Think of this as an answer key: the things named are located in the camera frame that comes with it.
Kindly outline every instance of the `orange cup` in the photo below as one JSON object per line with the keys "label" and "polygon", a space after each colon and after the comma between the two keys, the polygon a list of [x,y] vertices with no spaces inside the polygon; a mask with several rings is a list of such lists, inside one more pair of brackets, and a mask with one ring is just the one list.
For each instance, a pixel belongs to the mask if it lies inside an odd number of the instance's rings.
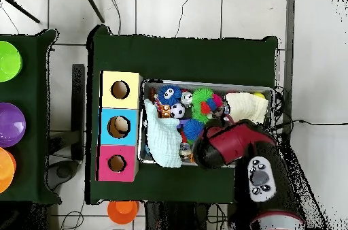
{"label": "orange cup", "polygon": [[15,171],[16,160],[11,153],[0,147],[0,193],[10,186]]}
{"label": "orange cup", "polygon": [[139,211],[138,201],[110,201],[107,206],[107,215],[118,224],[132,222]]}

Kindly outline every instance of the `blue block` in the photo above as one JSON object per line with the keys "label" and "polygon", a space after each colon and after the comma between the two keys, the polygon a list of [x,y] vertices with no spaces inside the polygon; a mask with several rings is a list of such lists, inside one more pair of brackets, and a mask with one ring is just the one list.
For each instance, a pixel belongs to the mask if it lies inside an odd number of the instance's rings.
{"label": "blue block", "polygon": [[[107,132],[107,123],[114,116],[123,116],[130,122],[130,131],[124,138],[114,138]],[[109,109],[101,110],[101,145],[131,145],[137,141],[138,110]]]}

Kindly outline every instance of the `green bowl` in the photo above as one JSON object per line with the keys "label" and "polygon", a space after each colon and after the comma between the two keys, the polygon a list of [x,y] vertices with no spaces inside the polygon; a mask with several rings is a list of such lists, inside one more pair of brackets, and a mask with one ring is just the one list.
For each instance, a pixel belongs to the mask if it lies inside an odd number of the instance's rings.
{"label": "green bowl", "polygon": [[16,77],[22,69],[22,58],[11,43],[0,41],[0,82]]}

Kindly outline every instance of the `yellow block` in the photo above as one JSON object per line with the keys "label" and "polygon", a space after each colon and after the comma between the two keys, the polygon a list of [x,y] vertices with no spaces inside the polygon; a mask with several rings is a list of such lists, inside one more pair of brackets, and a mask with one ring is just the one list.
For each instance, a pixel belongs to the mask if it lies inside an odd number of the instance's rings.
{"label": "yellow block", "polygon": [[[139,109],[141,81],[142,77],[139,75],[139,73],[104,71],[103,88],[101,89],[103,92],[103,108]],[[125,98],[118,99],[114,97],[117,95],[117,93],[115,94],[115,91],[117,90],[115,89],[116,87],[128,89]]]}

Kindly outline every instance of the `green table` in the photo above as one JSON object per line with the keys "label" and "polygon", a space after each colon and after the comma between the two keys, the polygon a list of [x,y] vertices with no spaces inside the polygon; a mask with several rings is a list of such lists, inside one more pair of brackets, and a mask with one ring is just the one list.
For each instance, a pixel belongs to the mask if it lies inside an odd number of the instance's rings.
{"label": "green table", "polygon": [[143,78],[274,87],[277,38],[164,39],[110,35],[99,25],[88,36],[86,201],[234,201],[234,169],[161,168],[139,164],[132,183],[95,180],[100,70]]}
{"label": "green table", "polygon": [[1,41],[18,49],[23,64],[14,79],[0,83],[0,102],[19,107],[27,122],[23,138],[6,148],[14,155],[17,168],[10,187],[0,194],[0,201],[59,202],[58,195],[45,186],[44,176],[49,128],[47,53],[55,38],[55,30],[45,30],[36,36],[0,35]]}

